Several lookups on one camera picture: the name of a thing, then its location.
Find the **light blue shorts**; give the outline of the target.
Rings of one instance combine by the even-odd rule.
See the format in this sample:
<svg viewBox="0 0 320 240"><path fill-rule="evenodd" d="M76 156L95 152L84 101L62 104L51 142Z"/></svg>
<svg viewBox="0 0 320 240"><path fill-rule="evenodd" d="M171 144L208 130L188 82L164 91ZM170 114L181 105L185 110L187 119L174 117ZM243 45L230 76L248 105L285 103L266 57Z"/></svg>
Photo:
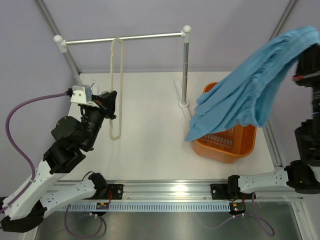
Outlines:
<svg viewBox="0 0 320 240"><path fill-rule="evenodd" d="M313 26L289 30L265 43L233 72L196 100L185 141L236 125L263 127L282 81L299 55L320 43Z"/></svg>

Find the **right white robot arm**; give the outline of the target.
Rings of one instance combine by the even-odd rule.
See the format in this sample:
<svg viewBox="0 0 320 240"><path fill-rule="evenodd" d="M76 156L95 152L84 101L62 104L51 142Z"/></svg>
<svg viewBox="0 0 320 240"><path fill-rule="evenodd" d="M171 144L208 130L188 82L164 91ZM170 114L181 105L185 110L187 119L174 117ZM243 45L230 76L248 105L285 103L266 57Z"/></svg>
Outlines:
<svg viewBox="0 0 320 240"><path fill-rule="evenodd" d="M312 89L312 118L303 121L295 131L300 159L271 173L227 179L228 196L237 199L245 194L271 188L292 188L298 194L320 192L320 45L314 44L299 55L293 81Z"/></svg>

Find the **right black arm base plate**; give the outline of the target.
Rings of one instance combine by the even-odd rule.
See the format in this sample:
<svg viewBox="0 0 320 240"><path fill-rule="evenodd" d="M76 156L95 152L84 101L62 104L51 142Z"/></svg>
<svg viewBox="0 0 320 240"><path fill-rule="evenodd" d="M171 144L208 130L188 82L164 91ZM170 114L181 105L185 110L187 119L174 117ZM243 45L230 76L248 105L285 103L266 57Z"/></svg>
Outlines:
<svg viewBox="0 0 320 240"><path fill-rule="evenodd" d="M250 194L240 192L238 187L231 187L227 183L213 183L210 185L211 198L213 200L236 200L249 199Z"/></svg>

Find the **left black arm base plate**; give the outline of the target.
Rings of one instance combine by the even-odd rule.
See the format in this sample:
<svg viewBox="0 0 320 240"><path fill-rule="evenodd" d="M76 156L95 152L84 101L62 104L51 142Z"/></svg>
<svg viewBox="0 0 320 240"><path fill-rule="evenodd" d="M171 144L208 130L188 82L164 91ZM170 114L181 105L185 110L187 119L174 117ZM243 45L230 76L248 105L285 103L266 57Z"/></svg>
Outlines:
<svg viewBox="0 0 320 240"><path fill-rule="evenodd" d="M121 200L123 198L124 185L119 183L109 183L106 192L103 195L94 195L87 200Z"/></svg>

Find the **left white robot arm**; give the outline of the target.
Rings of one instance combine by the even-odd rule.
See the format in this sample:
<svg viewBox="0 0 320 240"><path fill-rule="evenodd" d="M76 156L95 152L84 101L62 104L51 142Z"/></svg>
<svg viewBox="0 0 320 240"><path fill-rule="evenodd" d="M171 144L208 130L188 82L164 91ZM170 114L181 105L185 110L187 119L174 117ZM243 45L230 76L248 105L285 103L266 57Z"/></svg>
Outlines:
<svg viewBox="0 0 320 240"><path fill-rule="evenodd" d="M72 187L55 193L47 191L85 159L85 152L94 149L103 121L116 118L116 97L114 90L93 95L93 105L79 104L80 120L72 116L62 117L51 131L54 143L44 153L37 167L11 137L10 120L19 108L41 98L23 102L9 113L5 123L7 137L29 163L31 176L14 193L0 199L0 211L5 215L0 222L3 231L26 233L61 207L82 199L100 200L111 196L107 181L98 172L93 172Z"/></svg>

